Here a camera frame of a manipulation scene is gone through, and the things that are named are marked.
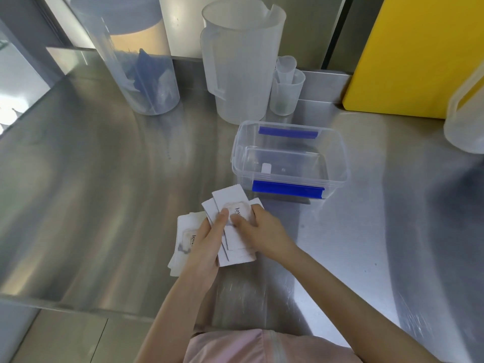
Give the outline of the tiny translucent measuring cup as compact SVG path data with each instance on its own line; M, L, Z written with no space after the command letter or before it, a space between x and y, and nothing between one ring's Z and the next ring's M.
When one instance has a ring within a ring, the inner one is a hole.
M278 56L276 62L276 79L280 84L293 84L297 60L291 55Z

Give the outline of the small translucent measuring cup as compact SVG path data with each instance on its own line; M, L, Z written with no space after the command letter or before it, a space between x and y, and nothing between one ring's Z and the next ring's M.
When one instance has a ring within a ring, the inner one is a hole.
M295 69L291 84L280 83L277 71L274 71L269 98L270 110L281 116L293 114L305 80L305 74L299 69Z

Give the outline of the stack of white printed packets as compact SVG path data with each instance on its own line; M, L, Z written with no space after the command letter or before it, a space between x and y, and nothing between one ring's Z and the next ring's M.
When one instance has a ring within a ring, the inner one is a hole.
M210 225L213 225L222 208L227 208L230 215L239 214L252 225L256 223L251 206L253 204L261 205L262 203L258 198L249 200L240 184L216 190L212 195L211 199L202 203ZM255 250L245 243L230 219L224 227L222 243L217 258L220 267L256 260Z
M180 273L183 271L186 259L191 252L197 232L204 219L207 219L205 211L189 213L178 217L175 250L168 263L171 277L179 277Z

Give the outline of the translucent plastic jug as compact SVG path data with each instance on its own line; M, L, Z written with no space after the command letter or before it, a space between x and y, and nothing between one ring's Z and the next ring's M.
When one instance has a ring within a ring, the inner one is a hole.
M484 154L484 60L450 98L444 136L456 148Z

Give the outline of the person's left forearm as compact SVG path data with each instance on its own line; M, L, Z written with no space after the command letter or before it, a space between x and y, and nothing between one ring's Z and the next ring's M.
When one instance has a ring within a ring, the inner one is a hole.
M184 274L163 301L134 363L183 363L203 299L216 274Z

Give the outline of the person's left hand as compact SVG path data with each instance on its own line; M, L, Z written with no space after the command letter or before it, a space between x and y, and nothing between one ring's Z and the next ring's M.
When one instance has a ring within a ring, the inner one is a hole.
M185 267L179 280L195 289L207 292L213 285L218 273L217 256L220 246L210 245L211 224L204 219L201 224Z

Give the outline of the yellow cutting board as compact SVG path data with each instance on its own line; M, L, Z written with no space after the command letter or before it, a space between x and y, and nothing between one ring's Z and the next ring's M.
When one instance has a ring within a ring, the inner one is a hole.
M384 0L345 110L445 119L484 62L484 0Z

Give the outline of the person's right forearm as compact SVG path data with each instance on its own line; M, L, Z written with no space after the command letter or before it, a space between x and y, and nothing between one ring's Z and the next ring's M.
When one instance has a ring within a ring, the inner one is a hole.
M278 258L364 363L442 363L297 246Z

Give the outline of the pink garment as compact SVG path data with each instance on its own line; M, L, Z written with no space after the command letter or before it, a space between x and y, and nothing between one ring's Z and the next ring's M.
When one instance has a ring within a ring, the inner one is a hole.
M350 349L317 336L274 330L212 331L191 338L184 363L362 363Z

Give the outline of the clear box with blue clips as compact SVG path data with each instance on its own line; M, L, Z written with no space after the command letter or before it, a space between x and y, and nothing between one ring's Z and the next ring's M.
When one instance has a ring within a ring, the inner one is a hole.
M262 174L263 163L271 174ZM332 128L243 122L235 135L232 171L255 193L327 199L350 177L346 146Z

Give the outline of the large translucent plastic pitcher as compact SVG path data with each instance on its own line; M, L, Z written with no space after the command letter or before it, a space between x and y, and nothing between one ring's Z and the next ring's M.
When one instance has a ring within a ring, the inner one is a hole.
M202 9L200 48L217 114L240 125L266 115L287 15L261 0L218 0Z

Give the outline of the tall clear cylinder container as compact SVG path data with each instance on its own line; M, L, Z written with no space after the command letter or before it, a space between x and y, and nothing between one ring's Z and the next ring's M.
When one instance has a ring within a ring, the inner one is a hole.
M179 102L179 91L160 0L69 0L130 107L142 115L160 115ZM134 87L139 49L163 57L154 105Z

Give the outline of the person's right hand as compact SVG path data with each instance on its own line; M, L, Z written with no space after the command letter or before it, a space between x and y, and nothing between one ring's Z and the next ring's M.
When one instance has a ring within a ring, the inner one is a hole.
M288 236L280 220L259 204L251 206L252 230L236 230L241 238L264 256L288 266L301 260L302 251Z

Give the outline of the blue plastic item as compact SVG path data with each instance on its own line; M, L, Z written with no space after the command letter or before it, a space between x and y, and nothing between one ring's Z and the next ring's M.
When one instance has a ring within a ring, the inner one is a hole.
M139 54L134 66L134 87L154 105L157 101L159 78L165 71L163 57L151 55L139 49Z

